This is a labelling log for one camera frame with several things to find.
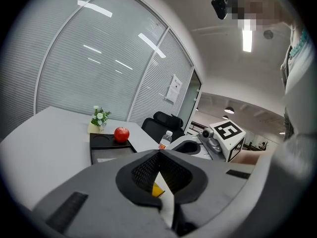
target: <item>door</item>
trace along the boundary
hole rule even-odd
[[[187,92],[183,104],[179,110],[178,117],[181,118],[184,122],[182,129],[185,129],[189,121],[190,115],[192,114],[196,99],[199,94],[200,86],[202,84],[199,81],[198,76],[193,72],[192,78],[189,82]]]

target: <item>window blinds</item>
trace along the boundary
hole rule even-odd
[[[165,29],[136,0],[90,1],[65,26],[48,55],[37,112],[55,106],[92,114],[98,105],[111,112],[111,119],[126,120]]]
[[[78,0],[31,0],[1,51],[0,138],[33,115],[35,84],[53,37],[79,7]]]
[[[152,118],[157,111],[177,115],[191,78],[192,64],[171,31],[167,33],[159,49],[166,57],[162,58],[159,53],[155,54],[129,119],[139,126],[142,126],[146,118]],[[167,95],[174,74],[183,85],[173,104],[164,97]]]

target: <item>ceiling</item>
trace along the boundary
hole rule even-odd
[[[191,32],[209,69],[215,60],[239,62],[245,59],[266,62],[268,69],[280,68],[289,46],[290,30],[287,26],[271,27],[274,33],[271,40],[264,38],[264,30],[254,31],[252,52],[247,53],[242,51],[242,30],[238,28],[237,20],[231,19],[231,15],[224,20],[218,19],[211,0],[164,1]]]
[[[235,113],[226,113],[224,111],[226,107],[232,107]],[[200,112],[217,118],[227,115],[229,119],[254,133],[265,130],[279,135],[280,132],[285,130],[283,117],[259,107],[251,106],[248,103],[223,96],[202,93],[198,109]]]

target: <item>black tray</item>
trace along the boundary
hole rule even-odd
[[[90,133],[91,165],[99,163],[98,159],[114,159],[136,152],[129,140],[118,143],[115,141],[113,134]]]

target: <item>plant pot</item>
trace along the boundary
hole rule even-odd
[[[97,126],[92,124],[91,122],[88,125],[88,129],[87,129],[87,133],[96,133],[96,134],[100,134],[104,131],[104,128],[102,126]]]

